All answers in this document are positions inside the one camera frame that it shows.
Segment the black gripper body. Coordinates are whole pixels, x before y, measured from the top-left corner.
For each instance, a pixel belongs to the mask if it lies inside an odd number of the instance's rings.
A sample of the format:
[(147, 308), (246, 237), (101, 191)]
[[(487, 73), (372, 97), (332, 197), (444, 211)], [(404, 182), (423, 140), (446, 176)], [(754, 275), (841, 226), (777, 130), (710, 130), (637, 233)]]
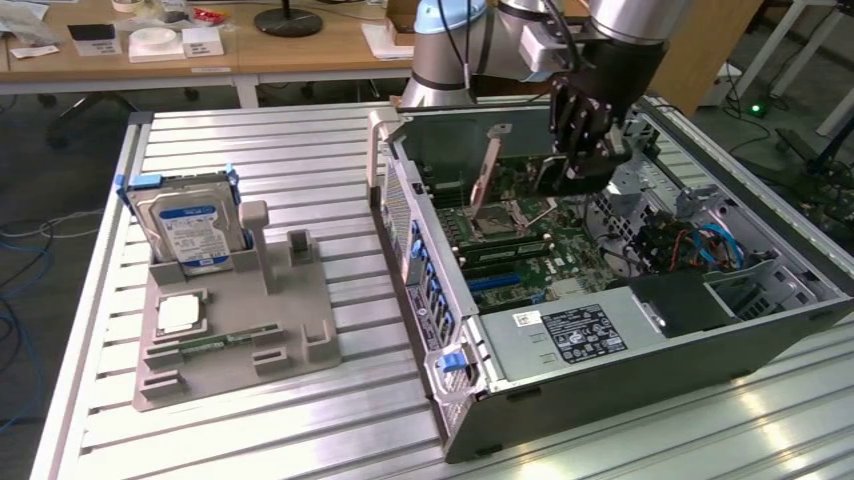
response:
[(654, 78), (669, 42), (650, 45), (614, 39), (588, 42), (580, 49), (587, 65), (552, 76), (551, 118), (558, 119), (571, 106), (571, 98), (594, 100), (611, 106), (611, 117), (623, 119)]

